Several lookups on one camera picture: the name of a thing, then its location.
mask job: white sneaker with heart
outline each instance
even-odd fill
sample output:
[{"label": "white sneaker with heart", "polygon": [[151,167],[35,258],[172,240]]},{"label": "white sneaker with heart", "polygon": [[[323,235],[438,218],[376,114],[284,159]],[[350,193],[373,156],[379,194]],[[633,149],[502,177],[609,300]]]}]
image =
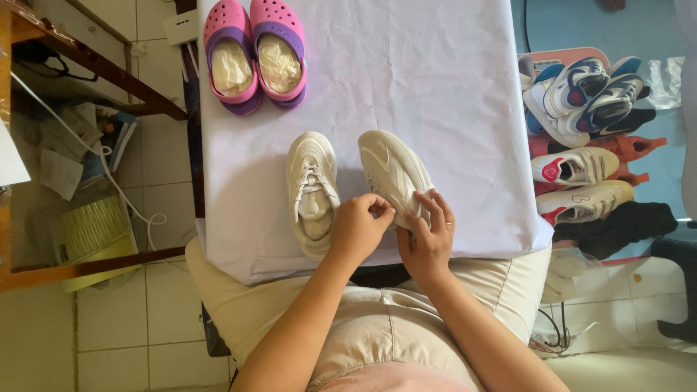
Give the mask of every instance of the white sneaker with heart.
[{"label": "white sneaker with heart", "polygon": [[293,233],[302,252],[320,262],[330,245],[339,208],[337,157],[329,140],[317,132],[303,133],[286,160],[286,185]]},{"label": "white sneaker with heart", "polygon": [[593,185],[614,174],[620,159],[599,147],[579,147],[533,158],[533,179],[566,186]]},{"label": "white sneaker with heart", "polygon": [[404,213],[411,210],[431,226],[431,216],[416,200],[414,192],[427,193],[434,185],[414,151],[397,136],[380,129],[363,133],[358,138],[358,148],[365,181],[373,193],[384,197],[397,210],[394,224],[411,229],[404,220]]},{"label": "white sneaker with heart", "polygon": [[634,199],[634,188],[625,181],[605,180],[572,190],[537,196],[537,213],[552,226],[596,220],[620,204]]}]

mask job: tissue paper in shoe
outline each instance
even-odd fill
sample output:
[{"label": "tissue paper in shoe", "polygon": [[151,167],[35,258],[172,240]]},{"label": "tissue paper in shoe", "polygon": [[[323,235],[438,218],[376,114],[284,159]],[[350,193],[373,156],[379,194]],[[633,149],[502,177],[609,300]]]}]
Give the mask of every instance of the tissue paper in shoe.
[{"label": "tissue paper in shoe", "polygon": [[285,94],[294,89],[302,72],[295,52],[278,36],[264,34],[259,39],[259,67],[266,86]]},{"label": "tissue paper in shoe", "polygon": [[210,60],[213,86],[223,96],[236,96],[252,83],[252,69],[240,44],[223,38],[213,48]]}]

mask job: wooden table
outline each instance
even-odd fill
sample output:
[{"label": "wooden table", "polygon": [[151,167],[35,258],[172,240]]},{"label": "wooden table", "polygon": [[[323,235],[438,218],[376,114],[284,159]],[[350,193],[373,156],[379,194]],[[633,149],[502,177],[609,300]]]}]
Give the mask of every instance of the wooden table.
[{"label": "wooden table", "polygon": [[[99,55],[84,43],[54,26],[47,18],[36,15],[15,0],[0,0],[0,119],[10,127],[10,68],[14,43],[36,39],[62,56],[73,60],[99,77],[115,84],[144,103],[119,109],[136,116],[166,114],[175,120],[186,120],[187,114],[173,102],[133,77],[127,70]],[[90,275],[184,254],[184,247],[141,252],[137,255],[100,260],[85,264],[51,266],[38,262],[17,266],[13,259],[9,193],[0,194],[0,292],[19,287],[40,285]]]}]

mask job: pink clog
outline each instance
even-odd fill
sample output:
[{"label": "pink clog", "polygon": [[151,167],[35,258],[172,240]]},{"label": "pink clog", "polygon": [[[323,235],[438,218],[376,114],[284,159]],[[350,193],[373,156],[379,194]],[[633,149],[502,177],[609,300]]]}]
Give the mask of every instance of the pink clog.
[{"label": "pink clog", "polygon": [[302,73],[298,85],[285,94],[271,91],[264,82],[261,68],[256,63],[256,73],[261,81],[261,88],[271,98],[271,102],[284,110],[292,110],[300,106],[305,100],[305,35],[302,33],[302,25],[298,16],[281,0],[252,0],[250,5],[252,21],[252,46],[254,53],[259,58],[259,37],[265,33],[271,33],[285,41],[293,49]]},{"label": "pink clog", "polygon": [[[215,44],[223,38],[231,38],[240,44],[252,69],[252,83],[236,96],[224,96],[213,85],[210,58]],[[246,116],[253,113],[259,108],[263,94],[258,88],[260,78],[252,46],[252,24],[242,5],[235,0],[220,0],[211,8],[204,26],[204,47],[208,62],[208,83],[213,95],[233,114]]]}]

